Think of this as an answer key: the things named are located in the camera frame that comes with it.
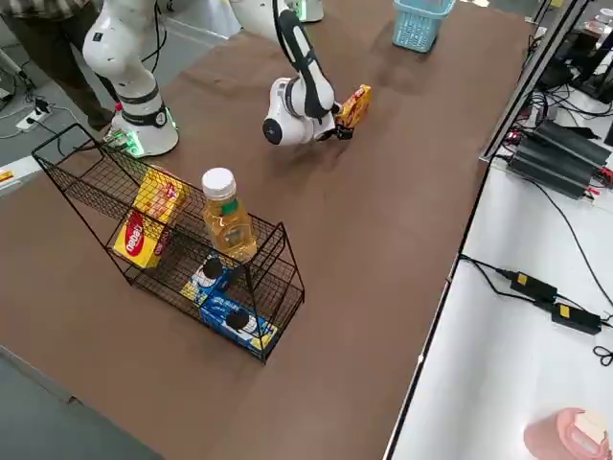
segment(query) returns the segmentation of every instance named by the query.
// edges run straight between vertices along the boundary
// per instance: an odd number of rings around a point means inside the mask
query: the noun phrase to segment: wire shelf
[[[71,131],[82,134],[85,142],[65,156],[57,156],[55,140]],[[201,217],[206,197],[198,188],[98,143],[82,126],[67,127],[34,149],[33,157],[129,283],[266,361],[305,300],[305,288],[282,223],[273,225],[251,216],[258,252],[242,263],[213,248]],[[182,200],[177,201],[173,218],[162,221],[154,212],[144,212],[140,201],[150,199],[148,196],[169,181],[181,184]],[[139,266],[114,249],[133,213],[139,213],[144,234],[158,242],[155,254],[159,248],[159,261],[151,266]],[[197,305],[186,286],[211,258],[221,262],[226,281],[223,288],[209,292]],[[248,320],[248,324],[238,324],[237,317]]]

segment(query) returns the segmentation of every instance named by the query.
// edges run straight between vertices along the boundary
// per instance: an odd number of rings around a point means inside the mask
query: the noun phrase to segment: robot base
[[[111,131],[122,131],[131,139],[132,146],[125,151],[135,158],[168,153],[179,142],[179,134],[168,109],[166,111],[168,120],[162,127],[136,126],[117,113],[111,122]]]

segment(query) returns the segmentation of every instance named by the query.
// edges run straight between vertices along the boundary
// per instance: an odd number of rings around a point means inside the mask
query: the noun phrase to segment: power strip
[[[37,122],[42,123],[42,121],[47,118],[49,115],[51,115],[51,111],[49,112],[44,112],[40,109],[35,109],[32,112],[30,112],[24,119],[22,119],[19,123],[17,123],[17,125],[15,125],[17,127],[17,129],[19,129],[20,131],[29,131],[30,129],[32,129],[33,127],[35,127],[37,125]]]

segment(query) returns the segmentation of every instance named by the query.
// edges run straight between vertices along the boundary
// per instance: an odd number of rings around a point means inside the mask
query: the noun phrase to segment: white table
[[[613,212],[548,193],[613,294]],[[594,313],[610,310],[545,195],[500,169],[490,169],[463,252],[532,274]],[[498,287],[509,285],[489,274]],[[591,336],[561,327],[545,311],[498,297],[472,264],[460,262],[386,458],[532,459],[525,426],[566,406],[600,412],[611,431],[613,366],[600,365],[595,345],[613,350],[613,331]]]
[[[13,161],[8,165],[0,167],[0,173],[10,171],[13,177],[0,182],[0,197],[8,195],[10,192],[18,189],[33,175],[40,171],[40,167],[32,156],[26,156],[20,160]]]

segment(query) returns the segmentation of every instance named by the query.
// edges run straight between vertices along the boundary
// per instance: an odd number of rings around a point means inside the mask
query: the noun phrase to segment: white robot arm
[[[230,0],[230,5],[245,30],[279,42],[298,73],[272,85],[262,127],[266,139],[285,146],[333,134],[343,138],[334,121],[340,106],[298,16],[284,0]],[[154,6],[155,0],[105,0],[83,46],[85,61],[113,83],[122,101],[113,127],[129,133],[141,155],[165,153],[178,142],[155,77],[139,57]]]
[[[179,139],[155,77],[140,59],[154,7],[155,0],[105,0],[83,44],[87,64],[117,91],[122,109],[112,128],[135,144],[134,156],[166,153]]]

